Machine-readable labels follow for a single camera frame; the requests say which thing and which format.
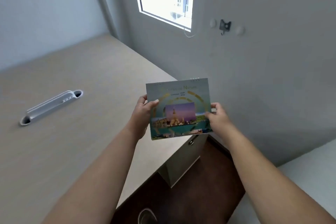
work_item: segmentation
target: calendar cover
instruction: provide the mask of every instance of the calendar cover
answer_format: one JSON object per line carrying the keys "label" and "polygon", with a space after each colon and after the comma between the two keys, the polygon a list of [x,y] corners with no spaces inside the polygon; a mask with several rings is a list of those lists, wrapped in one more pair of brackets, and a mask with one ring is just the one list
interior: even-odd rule
{"label": "calendar cover", "polygon": [[147,100],[159,100],[150,116],[152,140],[212,132],[208,79],[146,84]]}

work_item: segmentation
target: purple sky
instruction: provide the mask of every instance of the purple sky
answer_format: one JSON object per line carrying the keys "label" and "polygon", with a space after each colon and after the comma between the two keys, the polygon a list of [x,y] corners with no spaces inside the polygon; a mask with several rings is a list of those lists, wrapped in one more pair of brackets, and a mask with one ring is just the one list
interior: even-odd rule
{"label": "purple sky", "polygon": [[171,120],[173,118],[173,108],[175,109],[176,117],[179,119],[179,121],[182,121],[182,117],[184,117],[184,121],[196,120],[194,102],[166,105],[166,117],[168,118],[168,120]]}

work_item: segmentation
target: wooden desk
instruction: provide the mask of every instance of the wooden desk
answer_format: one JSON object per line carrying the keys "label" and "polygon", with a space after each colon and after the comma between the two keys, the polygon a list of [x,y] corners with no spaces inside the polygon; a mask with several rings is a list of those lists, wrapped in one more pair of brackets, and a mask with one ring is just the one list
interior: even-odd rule
{"label": "wooden desk", "polygon": [[[40,223],[126,124],[145,84],[174,80],[110,35],[0,73],[0,223]],[[27,109],[66,90],[84,95],[18,126]],[[148,129],[118,206],[189,138],[152,141]]]}

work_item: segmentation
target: black wall hook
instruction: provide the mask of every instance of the black wall hook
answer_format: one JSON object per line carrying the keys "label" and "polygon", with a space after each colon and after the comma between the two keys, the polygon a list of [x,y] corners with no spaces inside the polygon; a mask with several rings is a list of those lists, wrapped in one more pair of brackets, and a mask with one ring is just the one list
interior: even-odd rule
{"label": "black wall hook", "polygon": [[224,35],[225,32],[229,32],[231,28],[231,22],[229,21],[228,23],[225,23],[224,20],[220,20],[220,25],[219,25],[219,29],[223,31],[223,33],[221,33],[221,35]]}

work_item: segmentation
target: brown floor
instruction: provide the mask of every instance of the brown floor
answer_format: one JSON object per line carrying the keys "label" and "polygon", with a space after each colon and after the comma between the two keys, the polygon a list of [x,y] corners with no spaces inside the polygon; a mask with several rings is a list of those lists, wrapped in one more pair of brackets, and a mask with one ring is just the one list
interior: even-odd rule
{"label": "brown floor", "polygon": [[208,139],[200,159],[172,189],[155,174],[117,210],[111,223],[137,224],[139,212],[147,207],[159,223],[226,223],[245,191],[222,151]]}

